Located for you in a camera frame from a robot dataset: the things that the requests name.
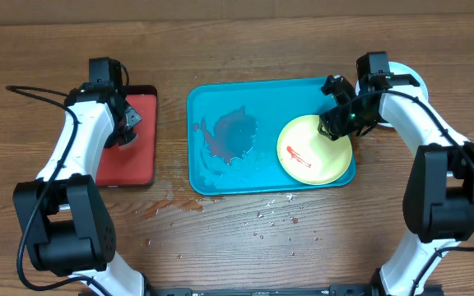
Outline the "yellow green plate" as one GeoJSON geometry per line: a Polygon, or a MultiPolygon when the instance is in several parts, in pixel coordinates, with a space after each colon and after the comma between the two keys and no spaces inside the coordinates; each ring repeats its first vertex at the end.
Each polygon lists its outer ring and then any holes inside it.
{"type": "Polygon", "coordinates": [[[276,152],[281,167],[296,181],[327,185],[349,168],[353,150],[348,136],[333,141],[319,133],[318,115],[304,115],[287,123],[278,137],[276,152]]]}

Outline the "dark green sponge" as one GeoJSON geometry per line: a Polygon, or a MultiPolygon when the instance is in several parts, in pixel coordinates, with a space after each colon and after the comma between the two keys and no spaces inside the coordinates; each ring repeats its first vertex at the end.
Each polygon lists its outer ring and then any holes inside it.
{"type": "Polygon", "coordinates": [[[136,140],[137,140],[137,134],[134,132],[123,135],[122,137],[118,139],[118,147],[120,150],[126,150],[130,146],[132,146],[136,140]]]}

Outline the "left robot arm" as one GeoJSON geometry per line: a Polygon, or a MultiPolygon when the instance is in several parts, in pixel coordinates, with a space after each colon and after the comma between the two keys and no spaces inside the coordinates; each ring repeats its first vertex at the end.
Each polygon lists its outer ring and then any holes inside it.
{"type": "Polygon", "coordinates": [[[89,80],[59,105],[65,123],[48,163],[14,189],[22,231],[16,271],[30,290],[82,282],[97,295],[151,292],[117,252],[114,222],[95,183],[103,150],[133,141],[142,120],[126,100],[128,85],[121,62],[90,59],[89,80]]]}

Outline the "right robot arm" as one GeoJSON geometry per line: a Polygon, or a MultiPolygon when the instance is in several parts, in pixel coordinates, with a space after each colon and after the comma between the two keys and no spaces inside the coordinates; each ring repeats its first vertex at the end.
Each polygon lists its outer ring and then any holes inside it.
{"type": "Polygon", "coordinates": [[[426,281],[449,252],[474,252],[474,143],[430,105],[427,86],[412,68],[385,52],[356,61],[357,81],[328,76],[321,91],[336,107],[320,114],[318,132],[331,141],[364,136],[387,123],[414,157],[402,199],[407,226],[391,258],[350,295],[441,295],[426,281]]]}

